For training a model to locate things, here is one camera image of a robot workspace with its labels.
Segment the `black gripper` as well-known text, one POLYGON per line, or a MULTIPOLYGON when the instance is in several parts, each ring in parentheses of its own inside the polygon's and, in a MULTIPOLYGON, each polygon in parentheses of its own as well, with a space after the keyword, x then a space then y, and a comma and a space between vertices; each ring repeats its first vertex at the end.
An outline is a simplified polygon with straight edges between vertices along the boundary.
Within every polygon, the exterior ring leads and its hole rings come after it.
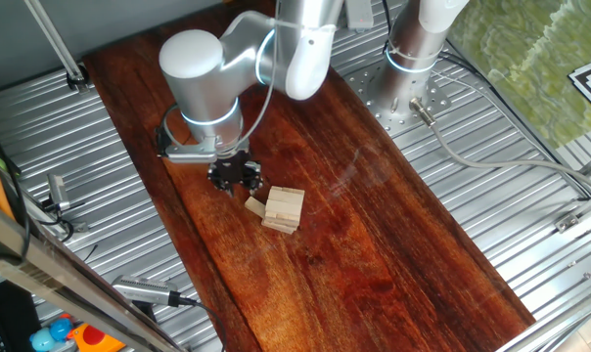
POLYGON ((218 159, 209 166, 208 180, 216 190, 229 197, 234 195, 233 185, 246 186, 250 192, 262 187, 261 165, 250 160, 248 154, 237 154, 227 159, 218 159))

